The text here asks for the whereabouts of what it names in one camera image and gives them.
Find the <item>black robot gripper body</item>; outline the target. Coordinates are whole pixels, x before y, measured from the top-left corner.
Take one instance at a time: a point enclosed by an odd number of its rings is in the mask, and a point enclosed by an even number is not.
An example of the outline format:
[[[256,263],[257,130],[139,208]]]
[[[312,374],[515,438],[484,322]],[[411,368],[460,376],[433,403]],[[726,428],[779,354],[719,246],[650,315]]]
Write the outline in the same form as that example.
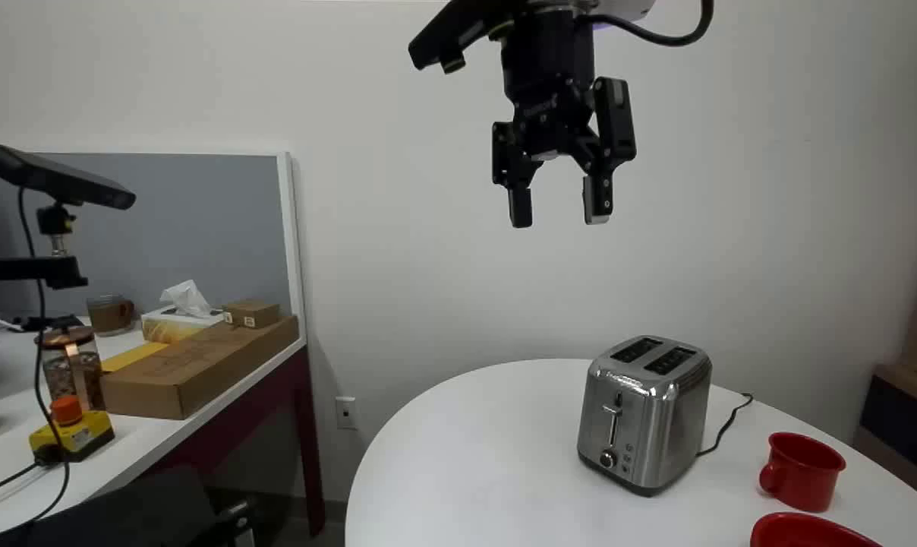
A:
[[[511,121],[493,124],[493,176],[529,185],[557,154],[599,182],[638,154],[627,78],[597,74],[593,27],[575,12],[520,19],[500,41]]]

